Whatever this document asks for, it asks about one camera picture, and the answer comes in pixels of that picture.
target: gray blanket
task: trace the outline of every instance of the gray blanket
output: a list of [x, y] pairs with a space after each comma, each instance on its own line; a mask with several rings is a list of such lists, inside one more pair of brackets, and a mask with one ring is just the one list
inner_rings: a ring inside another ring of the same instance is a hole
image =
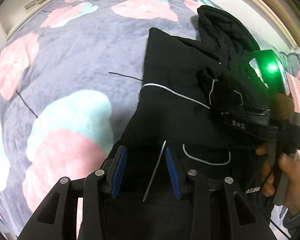
[[0, 218], [16, 235], [59, 178], [98, 169], [120, 138], [137, 107], [149, 29], [196, 39], [202, 4], [217, 7], [54, 0], [12, 36], [0, 55]]

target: human hand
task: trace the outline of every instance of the human hand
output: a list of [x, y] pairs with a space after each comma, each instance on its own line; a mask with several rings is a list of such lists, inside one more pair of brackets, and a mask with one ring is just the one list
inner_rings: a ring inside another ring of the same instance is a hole
[[[256, 150], [257, 155], [267, 154], [267, 146], [263, 145]], [[285, 172], [290, 179], [284, 206], [289, 209], [291, 216], [295, 216], [300, 212], [300, 157], [297, 155], [297, 159], [293, 160], [286, 154], [282, 154], [279, 158], [279, 167]], [[269, 172], [271, 171], [269, 159], [267, 158], [263, 164], [262, 179], [265, 180]], [[272, 196], [274, 194], [274, 182], [273, 173], [268, 178], [267, 182], [261, 189], [261, 193], [266, 196]]]

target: green light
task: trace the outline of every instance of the green light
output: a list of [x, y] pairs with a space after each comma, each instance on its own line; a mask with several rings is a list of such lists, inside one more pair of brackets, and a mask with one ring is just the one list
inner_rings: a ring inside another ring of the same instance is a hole
[[270, 64], [268, 64], [267, 70], [268, 70], [269, 73], [274, 73], [278, 70], [278, 66], [277, 66], [276, 63], [271, 62]]

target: black hoodie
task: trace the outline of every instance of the black hoodie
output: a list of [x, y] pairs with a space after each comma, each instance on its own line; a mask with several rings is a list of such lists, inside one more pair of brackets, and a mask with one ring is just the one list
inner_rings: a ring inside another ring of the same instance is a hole
[[[229, 13], [203, 5], [198, 14], [201, 41], [170, 36], [156, 28], [149, 30], [138, 107], [109, 155], [113, 158], [119, 145], [128, 147], [118, 195], [122, 205], [106, 208], [113, 214], [107, 219], [113, 237], [121, 232], [120, 239], [129, 239], [129, 232], [127, 238], [122, 234], [127, 227], [120, 226], [120, 221], [127, 219], [120, 212], [127, 212], [123, 206], [129, 203], [134, 222], [149, 216], [147, 223], [140, 222], [141, 231], [148, 232], [146, 239], [183, 239], [187, 202], [180, 204], [170, 198], [173, 194], [164, 154], [146, 202], [141, 202], [164, 141], [189, 168], [209, 178], [232, 177], [256, 203], [265, 157], [257, 156], [255, 150], [262, 142], [226, 130], [211, 116], [211, 109], [220, 105], [240, 107], [242, 103], [268, 105], [267, 88], [249, 65], [252, 52], [259, 46]], [[147, 202], [152, 206], [145, 210], [141, 206]], [[261, 194], [260, 202], [270, 219], [272, 203]], [[160, 223], [162, 213], [171, 217], [173, 225], [168, 223], [164, 229], [154, 226]], [[143, 239], [142, 235], [134, 236]]]

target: cable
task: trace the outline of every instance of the cable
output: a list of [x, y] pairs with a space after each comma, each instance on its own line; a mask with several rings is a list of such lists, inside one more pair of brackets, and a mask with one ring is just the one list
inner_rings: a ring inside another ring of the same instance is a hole
[[[269, 172], [268, 176], [266, 177], [266, 179], [264, 180], [264, 182], [261, 184], [260, 190], [258, 191], [258, 194], [257, 194], [257, 204], [258, 204], [260, 210], [263, 212], [264, 215], [266, 215], [266, 213], [263, 211], [263, 209], [260, 206], [259, 195], [260, 195], [260, 191], [262, 190], [263, 186], [266, 184], [266, 181], [269, 179], [269, 177], [271, 176], [272, 173], [273, 173], [273, 170], [271, 169], [271, 171]], [[277, 224], [274, 223], [271, 219], [270, 219], [270, 222], [280, 231], [281, 234], [283, 234], [287, 239], [290, 239], [290, 237], [285, 232], [283, 232], [282, 229], [279, 228], [277, 226]]]
[[19, 95], [19, 97], [21, 98], [22, 102], [29, 109], [29, 111], [38, 119], [38, 116], [34, 113], [34, 111], [30, 108], [30, 106], [28, 106], [28, 104], [24, 101], [24, 99], [22, 98], [22, 96], [20, 95], [20, 93], [18, 91], [16, 91], [16, 93]]
[[143, 81], [143, 79], [139, 79], [139, 78], [136, 78], [136, 77], [123, 75], [123, 74], [116, 73], [116, 72], [109, 72], [109, 74], [115, 74], [115, 75], [119, 75], [119, 76], [122, 76], [122, 77], [130, 77], [130, 78], [133, 78], [133, 79], [136, 79], [136, 80], [139, 80], [139, 81]]

